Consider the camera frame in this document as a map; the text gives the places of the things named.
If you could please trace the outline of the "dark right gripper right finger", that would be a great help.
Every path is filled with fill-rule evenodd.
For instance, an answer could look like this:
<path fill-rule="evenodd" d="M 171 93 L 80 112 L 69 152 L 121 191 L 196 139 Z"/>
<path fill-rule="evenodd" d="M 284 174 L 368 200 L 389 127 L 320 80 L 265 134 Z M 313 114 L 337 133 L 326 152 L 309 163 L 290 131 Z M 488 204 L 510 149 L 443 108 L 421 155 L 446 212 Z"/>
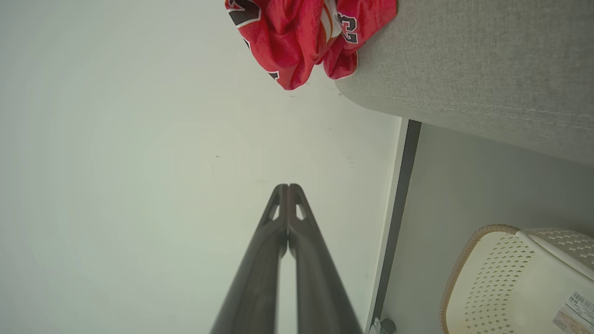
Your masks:
<path fill-rule="evenodd" d="M 361 334 L 305 192 L 289 185 L 288 236 L 296 260 L 297 331 L 300 334 Z"/>

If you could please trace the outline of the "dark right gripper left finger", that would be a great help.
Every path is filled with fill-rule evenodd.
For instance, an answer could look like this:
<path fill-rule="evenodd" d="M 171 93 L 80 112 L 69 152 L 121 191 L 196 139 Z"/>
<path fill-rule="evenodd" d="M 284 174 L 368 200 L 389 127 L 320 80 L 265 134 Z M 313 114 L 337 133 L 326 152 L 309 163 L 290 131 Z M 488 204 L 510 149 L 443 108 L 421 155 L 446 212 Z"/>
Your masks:
<path fill-rule="evenodd" d="M 274 334 L 279 266 L 288 245 L 288 184 L 276 186 L 210 332 Z"/>

